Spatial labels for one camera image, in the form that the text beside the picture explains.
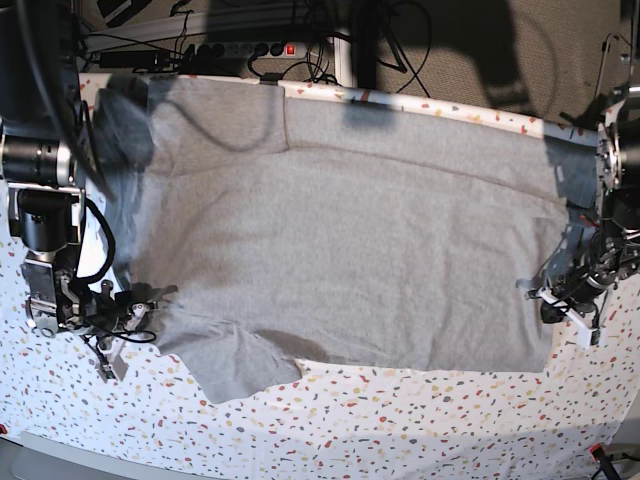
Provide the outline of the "black robot arm right side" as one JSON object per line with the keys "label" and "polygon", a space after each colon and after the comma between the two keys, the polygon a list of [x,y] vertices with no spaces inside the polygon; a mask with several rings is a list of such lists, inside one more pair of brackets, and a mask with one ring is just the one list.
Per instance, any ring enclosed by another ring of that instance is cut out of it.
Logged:
{"label": "black robot arm right side", "polygon": [[28,253],[31,329],[46,338],[79,335],[96,348],[111,339],[152,343],[146,318],[157,304],[104,281],[114,235],[86,196],[112,195],[100,168],[76,63],[79,25],[68,1],[1,4],[1,178],[8,228]]}

